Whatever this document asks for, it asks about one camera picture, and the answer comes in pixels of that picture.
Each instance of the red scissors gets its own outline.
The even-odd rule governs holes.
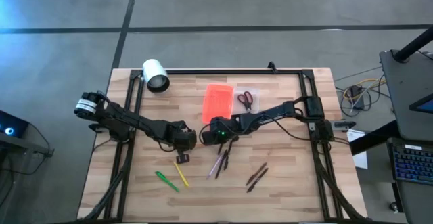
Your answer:
[[[244,94],[238,95],[237,100],[245,106],[247,112],[251,112],[252,95],[249,91],[245,91]]]

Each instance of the wooden table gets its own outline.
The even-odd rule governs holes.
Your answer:
[[[325,118],[342,118],[334,82],[329,68],[314,68],[319,97]],[[108,97],[124,104],[130,69],[113,70]],[[209,83],[260,89],[260,109],[265,110],[300,96],[299,81],[291,75],[170,75],[170,88],[156,95],[145,89],[140,114],[150,119],[184,120],[197,134],[203,127],[203,96]],[[307,126],[293,118],[280,123],[291,133],[307,137]],[[336,136],[346,138],[344,133]],[[99,135],[96,145],[107,135]],[[367,216],[350,148],[332,144],[332,161],[338,187],[356,210]],[[112,171],[115,143],[107,143],[92,155],[78,217],[95,206],[106,191]],[[191,162],[181,165],[189,181],[186,188],[173,166],[175,152],[163,152],[158,144],[139,131],[135,141],[129,178],[124,221],[143,222],[281,222],[322,221],[311,145],[286,135],[275,123],[242,136],[233,144],[229,168],[220,177],[206,180],[217,159],[218,146],[204,146],[199,141],[190,153]],[[250,193],[246,181],[258,167],[268,162],[269,170]],[[161,171],[179,189],[177,193],[162,182],[155,171]],[[334,213],[327,191],[329,207]]]

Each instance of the pen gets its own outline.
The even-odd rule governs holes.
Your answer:
[[[268,164],[267,162],[265,162],[265,163],[263,163],[263,165],[256,171],[256,173],[255,174],[253,174],[250,178],[249,178],[249,180],[248,180],[248,182],[246,182],[246,184],[245,184],[245,186],[247,186],[248,184],[250,184],[251,182],[252,182],[252,180],[254,180],[254,178],[257,176],[257,174],[262,170],[262,169],[264,169],[264,167],[266,166],[266,164]]]
[[[217,158],[217,160],[216,160],[216,162],[215,162],[215,165],[214,165],[214,167],[212,167],[212,170],[210,170],[210,173],[209,173],[209,175],[206,177],[206,180],[208,180],[209,177],[211,176],[211,174],[214,172],[215,168],[217,167],[218,162],[221,160],[222,157],[223,157],[223,155],[218,156],[218,158]]]
[[[233,145],[233,140],[231,140],[230,144],[229,144],[229,151],[227,152],[227,157],[225,158],[224,171],[229,166],[229,156],[230,156],[230,151],[231,151],[231,146],[232,145]]]
[[[218,167],[218,171],[216,172],[215,179],[218,179],[219,172],[221,171],[221,167],[223,167],[224,160],[226,157],[227,157],[227,150],[224,151],[223,158],[221,159],[221,162],[219,163],[219,167]]]
[[[176,162],[173,162],[173,164],[175,165],[177,172],[179,173],[179,175],[182,178],[183,183],[185,184],[185,186],[189,187],[188,181],[187,179],[183,176],[183,173],[181,171],[181,169],[179,168],[179,166],[176,164]]]
[[[159,171],[156,171],[155,172],[156,173],[156,175],[159,177],[159,178],[161,178],[161,180],[163,180],[164,182],[166,182],[168,185],[170,185],[170,187],[171,188],[173,188],[174,190],[176,190],[176,192],[179,192],[179,189],[176,187],[176,186],[174,186],[161,172],[159,172]]]
[[[248,190],[246,191],[247,193],[248,192],[251,192],[252,191],[252,189],[254,189],[254,187],[256,186],[256,184],[257,184],[257,182],[263,177],[263,175],[268,171],[268,169],[269,168],[266,168],[263,172],[262,172],[262,174],[260,174],[260,176],[258,176],[258,178],[256,179],[256,181],[254,181],[254,183],[252,183],[252,185],[248,188]]]

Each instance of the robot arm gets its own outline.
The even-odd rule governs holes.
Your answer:
[[[179,164],[189,162],[189,156],[184,154],[184,151],[192,150],[196,146],[196,132],[184,121],[150,120],[125,110],[101,93],[83,93],[74,113],[79,118],[98,122],[107,128],[110,136],[118,142],[128,141],[134,129],[144,131],[159,144],[173,146],[173,150],[177,150],[179,154],[176,157]]]
[[[295,110],[298,102],[304,102],[305,115]],[[221,117],[210,121],[210,130],[200,132],[200,141],[204,145],[226,143],[229,140],[238,140],[238,135],[247,135],[257,130],[260,126],[283,118],[295,118],[301,122],[314,124],[315,130],[311,134],[312,140],[330,140],[333,138],[332,124],[324,119],[323,106],[320,97],[300,97],[294,101],[286,101],[257,114],[244,113],[233,115],[231,119]]]

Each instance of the black clip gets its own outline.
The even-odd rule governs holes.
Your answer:
[[[273,74],[277,74],[278,73],[277,67],[275,67],[275,64],[273,62],[269,62],[268,63],[268,68],[270,68],[272,70]]]
[[[179,154],[176,156],[177,164],[183,164],[189,162],[189,154]]]

